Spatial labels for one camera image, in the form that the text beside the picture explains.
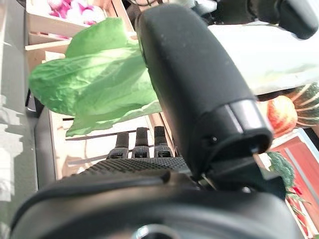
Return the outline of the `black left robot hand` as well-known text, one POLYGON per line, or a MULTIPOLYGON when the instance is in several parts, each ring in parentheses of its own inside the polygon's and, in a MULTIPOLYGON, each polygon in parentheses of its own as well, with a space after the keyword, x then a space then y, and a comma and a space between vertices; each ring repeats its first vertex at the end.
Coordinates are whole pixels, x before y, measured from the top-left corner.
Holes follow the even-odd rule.
POLYGON ((278 25, 303 40, 319 28, 319 20, 307 0, 218 0, 208 24, 248 24, 257 20, 278 25))

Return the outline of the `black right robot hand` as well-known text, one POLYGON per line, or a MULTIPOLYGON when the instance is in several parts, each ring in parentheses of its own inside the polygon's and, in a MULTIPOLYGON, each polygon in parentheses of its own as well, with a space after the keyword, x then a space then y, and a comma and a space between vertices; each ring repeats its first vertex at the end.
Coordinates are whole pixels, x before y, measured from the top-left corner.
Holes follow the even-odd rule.
POLYGON ((273 132, 220 42, 191 10, 137 19, 143 60, 186 166, 176 158, 101 161, 39 190, 12 239, 300 239, 282 178, 254 154, 273 132))

